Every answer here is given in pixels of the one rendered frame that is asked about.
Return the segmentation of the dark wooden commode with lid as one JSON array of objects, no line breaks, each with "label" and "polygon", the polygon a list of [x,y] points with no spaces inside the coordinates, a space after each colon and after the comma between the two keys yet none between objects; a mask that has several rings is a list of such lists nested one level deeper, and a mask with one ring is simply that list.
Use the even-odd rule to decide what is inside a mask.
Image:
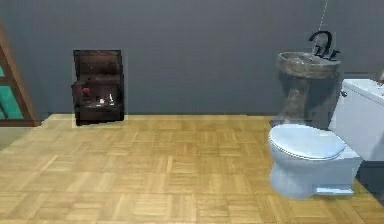
[{"label": "dark wooden commode with lid", "polygon": [[71,85],[77,126],[123,121],[124,73],[120,50],[74,50]]}]

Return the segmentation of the white toilet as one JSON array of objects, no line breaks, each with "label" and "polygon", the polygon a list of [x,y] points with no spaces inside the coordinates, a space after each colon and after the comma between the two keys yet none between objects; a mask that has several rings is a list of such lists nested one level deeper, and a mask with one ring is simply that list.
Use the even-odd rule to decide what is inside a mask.
[{"label": "white toilet", "polygon": [[365,161],[384,162],[384,84],[345,79],[326,130],[281,124],[269,131],[270,184],[294,199],[352,195]]}]

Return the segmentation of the black sink faucet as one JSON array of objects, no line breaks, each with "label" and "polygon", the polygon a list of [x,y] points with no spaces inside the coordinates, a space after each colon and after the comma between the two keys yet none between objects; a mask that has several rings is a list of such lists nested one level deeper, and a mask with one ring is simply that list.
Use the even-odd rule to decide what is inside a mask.
[{"label": "black sink faucet", "polygon": [[328,61],[336,61],[336,56],[340,53],[340,51],[337,49],[330,50],[332,41],[333,41],[333,35],[331,34],[330,31],[320,30],[320,31],[314,32],[309,37],[309,41],[312,42],[316,37],[318,37],[321,34],[326,35],[326,42],[323,46],[320,46],[318,44],[315,45],[316,51],[314,55]]}]

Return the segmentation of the brown wooden room door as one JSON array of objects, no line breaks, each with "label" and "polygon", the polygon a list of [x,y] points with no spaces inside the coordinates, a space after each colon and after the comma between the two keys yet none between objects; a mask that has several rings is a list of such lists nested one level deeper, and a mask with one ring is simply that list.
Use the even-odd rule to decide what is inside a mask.
[{"label": "brown wooden room door", "polygon": [[0,127],[41,124],[0,23]]}]

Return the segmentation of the brown stone pedestal sink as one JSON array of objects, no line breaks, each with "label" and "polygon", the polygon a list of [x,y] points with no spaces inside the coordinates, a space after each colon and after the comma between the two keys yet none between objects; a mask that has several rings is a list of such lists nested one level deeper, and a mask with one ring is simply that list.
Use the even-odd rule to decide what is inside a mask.
[{"label": "brown stone pedestal sink", "polygon": [[327,60],[307,52],[282,52],[276,65],[280,72],[292,78],[286,103],[282,111],[271,121],[272,126],[280,124],[305,124],[305,108],[310,82],[316,79],[332,78],[338,74],[341,62]]}]

